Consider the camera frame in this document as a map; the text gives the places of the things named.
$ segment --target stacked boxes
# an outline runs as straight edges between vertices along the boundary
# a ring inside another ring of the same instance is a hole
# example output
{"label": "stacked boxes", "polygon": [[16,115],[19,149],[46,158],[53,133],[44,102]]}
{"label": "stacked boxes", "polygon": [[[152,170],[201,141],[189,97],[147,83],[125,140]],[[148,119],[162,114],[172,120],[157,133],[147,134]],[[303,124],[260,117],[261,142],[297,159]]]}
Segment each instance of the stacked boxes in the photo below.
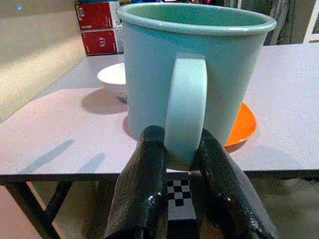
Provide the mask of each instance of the stacked boxes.
{"label": "stacked boxes", "polygon": [[119,6],[118,1],[101,0],[82,0],[75,6],[87,55],[123,53]]}

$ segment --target mug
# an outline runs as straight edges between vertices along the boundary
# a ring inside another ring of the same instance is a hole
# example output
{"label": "mug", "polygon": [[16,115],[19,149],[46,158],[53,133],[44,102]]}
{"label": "mug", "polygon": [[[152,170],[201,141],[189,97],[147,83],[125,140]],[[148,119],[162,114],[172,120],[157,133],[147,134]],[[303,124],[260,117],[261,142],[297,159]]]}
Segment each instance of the mug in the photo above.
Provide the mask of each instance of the mug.
{"label": "mug", "polygon": [[257,56],[276,21],[256,12],[185,3],[122,6],[130,132],[165,128],[168,168],[188,170],[206,128],[224,145]]}

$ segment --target cardboard box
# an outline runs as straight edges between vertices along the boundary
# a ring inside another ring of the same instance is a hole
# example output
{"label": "cardboard box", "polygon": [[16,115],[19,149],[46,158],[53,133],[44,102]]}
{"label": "cardboard box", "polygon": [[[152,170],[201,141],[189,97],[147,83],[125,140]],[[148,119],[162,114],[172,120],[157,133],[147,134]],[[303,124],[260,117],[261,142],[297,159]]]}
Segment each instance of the cardboard box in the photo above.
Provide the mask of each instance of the cardboard box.
{"label": "cardboard box", "polygon": [[75,6],[80,29],[98,30],[113,28],[121,23],[116,14],[118,1],[79,4]]}
{"label": "cardboard box", "polygon": [[88,56],[123,52],[122,26],[112,29],[82,31],[81,34]]}

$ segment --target wall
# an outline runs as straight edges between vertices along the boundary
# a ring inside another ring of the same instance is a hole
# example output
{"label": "wall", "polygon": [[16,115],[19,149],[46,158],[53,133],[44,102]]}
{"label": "wall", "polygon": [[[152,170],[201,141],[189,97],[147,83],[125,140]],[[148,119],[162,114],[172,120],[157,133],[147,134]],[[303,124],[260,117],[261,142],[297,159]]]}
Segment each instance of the wall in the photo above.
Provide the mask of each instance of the wall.
{"label": "wall", "polygon": [[0,122],[85,57],[73,0],[0,1]]}

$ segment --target white table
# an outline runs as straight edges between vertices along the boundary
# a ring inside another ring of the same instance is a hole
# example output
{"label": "white table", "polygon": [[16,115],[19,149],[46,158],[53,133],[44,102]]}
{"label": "white table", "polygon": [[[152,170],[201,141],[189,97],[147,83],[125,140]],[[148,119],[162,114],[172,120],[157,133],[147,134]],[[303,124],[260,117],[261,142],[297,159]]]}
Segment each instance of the white table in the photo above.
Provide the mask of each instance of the white table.
{"label": "white table", "polygon": [[[0,180],[114,178],[136,141],[96,79],[123,55],[87,57],[0,124]],[[248,175],[319,176],[319,44],[263,47],[244,102],[256,134],[232,158]]]}

